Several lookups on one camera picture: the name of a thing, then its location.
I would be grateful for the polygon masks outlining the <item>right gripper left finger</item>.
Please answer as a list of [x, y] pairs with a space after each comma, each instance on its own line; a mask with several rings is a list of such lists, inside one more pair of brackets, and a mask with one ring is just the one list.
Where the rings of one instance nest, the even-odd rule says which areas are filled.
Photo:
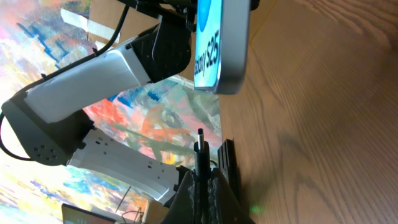
[[189, 171], [175, 194], [161, 224], [193, 224], [195, 222], [195, 173]]

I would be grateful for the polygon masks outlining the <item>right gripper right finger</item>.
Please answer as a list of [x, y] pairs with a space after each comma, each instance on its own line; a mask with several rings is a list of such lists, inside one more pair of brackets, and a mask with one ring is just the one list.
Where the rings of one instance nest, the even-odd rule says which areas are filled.
[[213, 169], [210, 179], [210, 223], [255, 224], [242, 209], [219, 168]]

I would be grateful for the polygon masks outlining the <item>smartphone with teal screen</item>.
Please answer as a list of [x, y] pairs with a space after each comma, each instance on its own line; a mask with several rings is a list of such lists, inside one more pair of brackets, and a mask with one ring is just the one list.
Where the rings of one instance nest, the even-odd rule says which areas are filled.
[[250, 0], [199, 0], [194, 89], [233, 95], [243, 84], [248, 54]]

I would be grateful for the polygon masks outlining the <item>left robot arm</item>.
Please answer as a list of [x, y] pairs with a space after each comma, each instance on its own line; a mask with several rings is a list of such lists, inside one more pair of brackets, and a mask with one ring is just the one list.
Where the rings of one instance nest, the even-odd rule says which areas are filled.
[[85, 108], [123, 91], [157, 83], [184, 71], [192, 56], [196, 1], [126, 1], [126, 9], [158, 24], [115, 44], [110, 40], [76, 62], [16, 92], [1, 106], [26, 152], [46, 166], [74, 166], [137, 187], [172, 203], [186, 168], [154, 160], [108, 136]]

